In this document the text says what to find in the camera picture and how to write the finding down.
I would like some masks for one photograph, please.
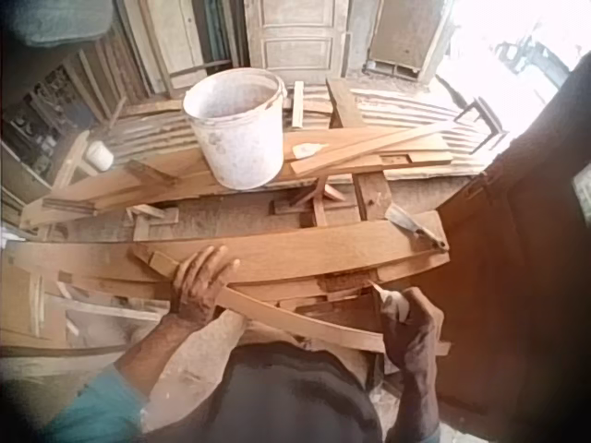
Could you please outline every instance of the person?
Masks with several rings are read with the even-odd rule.
[[[45,427],[46,441],[383,441],[357,378],[334,355],[286,342],[237,346],[205,402],[179,422],[141,434],[139,414],[159,375],[187,337],[212,321],[216,296],[239,266],[226,256],[224,246],[209,247],[179,265],[170,313]],[[438,310],[417,288],[403,295],[410,305],[404,323],[386,314],[392,299],[381,315],[386,354],[404,382],[386,441],[435,443]]]

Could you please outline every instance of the man's left hand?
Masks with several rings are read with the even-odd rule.
[[[238,259],[223,265],[227,251],[226,246],[209,246],[178,266],[169,316],[192,331],[210,323],[218,293],[240,265]]]

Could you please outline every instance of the teal sleeve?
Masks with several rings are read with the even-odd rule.
[[[139,436],[147,399],[110,365],[43,429],[52,442],[116,442]]]
[[[440,443],[440,435],[441,435],[441,428],[437,426],[437,430],[433,433],[431,437],[425,438],[421,440],[420,443]]]

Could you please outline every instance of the wooden door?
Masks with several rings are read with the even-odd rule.
[[[421,69],[445,3],[445,0],[383,0],[369,58]]]
[[[250,65],[291,85],[340,77],[348,0],[246,0]]]
[[[438,361],[443,418],[471,434],[578,441],[553,435],[565,425],[587,434],[589,121],[591,54],[486,173],[438,208],[451,261],[412,281],[445,312],[452,342]]]
[[[139,11],[139,1],[148,2],[154,31],[173,87],[190,87],[207,77],[205,70],[176,75],[180,71],[203,65],[191,0],[124,0],[139,56],[154,92],[164,92],[165,87]]]

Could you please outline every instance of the white bucket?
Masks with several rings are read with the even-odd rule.
[[[93,141],[86,150],[86,160],[101,172],[113,164],[113,153],[100,140]]]
[[[283,81],[241,68],[204,78],[183,108],[215,178],[231,189],[271,181],[283,166]]]

